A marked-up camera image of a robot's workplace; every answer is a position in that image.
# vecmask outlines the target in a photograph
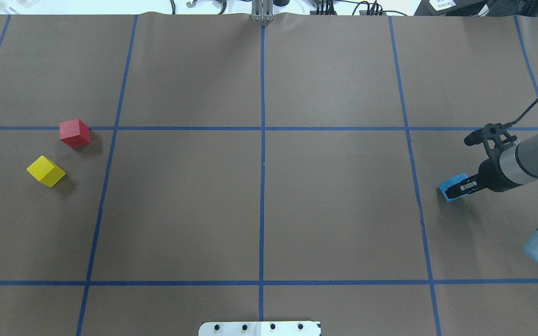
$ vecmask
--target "white bracket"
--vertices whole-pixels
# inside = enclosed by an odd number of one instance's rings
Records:
[[[207,322],[198,336],[321,336],[321,323],[313,321],[281,322]]]
[[[273,0],[252,0],[252,21],[273,21]]]

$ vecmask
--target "metal clamp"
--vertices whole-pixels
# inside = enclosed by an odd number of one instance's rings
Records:
[[[255,22],[273,21],[273,0],[252,0],[251,17]]]

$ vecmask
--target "yellow cube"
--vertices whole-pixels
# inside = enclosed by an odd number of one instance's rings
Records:
[[[62,179],[64,172],[55,162],[47,159],[43,155],[26,168],[26,170],[40,183],[47,187],[53,187],[57,181]]]

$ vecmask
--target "cube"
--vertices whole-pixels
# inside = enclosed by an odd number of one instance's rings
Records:
[[[47,159],[43,155],[32,162],[26,170],[40,183],[47,187],[53,187],[57,181],[66,175],[55,162]]]
[[[80,119],[60,123],[59,138],[72,148],[88,145],[88,143],[90,143],[88,126],[86,126]]]

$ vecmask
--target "red cube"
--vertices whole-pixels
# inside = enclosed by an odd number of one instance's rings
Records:
[[[72,148],[90,143],[88,126],[80,119],[64,121],[59,124],[59,138]]]

